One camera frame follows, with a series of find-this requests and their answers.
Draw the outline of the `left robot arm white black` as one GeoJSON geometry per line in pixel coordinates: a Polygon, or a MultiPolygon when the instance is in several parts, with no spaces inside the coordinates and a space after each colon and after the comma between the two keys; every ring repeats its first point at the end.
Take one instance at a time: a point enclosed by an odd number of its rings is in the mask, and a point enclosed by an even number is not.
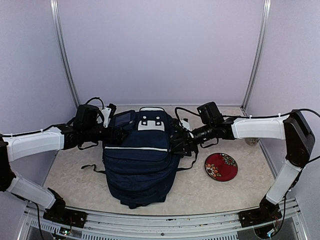
{"type": "Polygon", "coordinates": [[[57,221],[70,218],[63,198],[52,189],[23,178],[11,169],[11,163],[24,157],[51,151],[81,149],[84,143],[121,144],[128,136],[122,127],[109,125],[117,107],[110,104],[99,108],[88,103],[77,108],[68,123],[51,125],[34,132],[1,135],[0,137],[0,190],[42,206],[57,221]]]}

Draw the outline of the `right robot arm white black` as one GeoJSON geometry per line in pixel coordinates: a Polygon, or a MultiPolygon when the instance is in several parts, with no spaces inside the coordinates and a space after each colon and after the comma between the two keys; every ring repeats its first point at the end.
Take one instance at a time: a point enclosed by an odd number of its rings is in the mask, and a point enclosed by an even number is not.
{"type": "Polygon", "coordinates": [[[316,138],[303,112],[308,109],[293,109],[287,113],[269,116],[223,115],[215,102],[197,108],[202,126],[190,129],[189,124],[178,115],[172,125],[175,134],[170,139],[172,152],[190,156],[198,153],[198,146],[209,140],[277,140],[285,143],[286,156],[274,183],[269,188],[256,210],[256,218],[266,222],[276,212],[278,203],[299,180],[306,165],[314,162],[312,151],[316,138]]]}

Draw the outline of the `navy blue student backpack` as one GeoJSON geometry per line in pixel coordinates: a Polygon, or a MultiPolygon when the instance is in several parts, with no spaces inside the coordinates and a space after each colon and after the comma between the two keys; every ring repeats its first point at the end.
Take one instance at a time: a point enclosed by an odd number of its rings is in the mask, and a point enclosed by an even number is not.
{"type": "Polygon", "coordinates": [[[176,130],[161,107],[142,107],[115,114],[111,127],[128,131],[120,145],[103,143],[102,161],[111,195],[130,209],[163,203],[171,190],[182,155],[172,152],[176,130]]]}

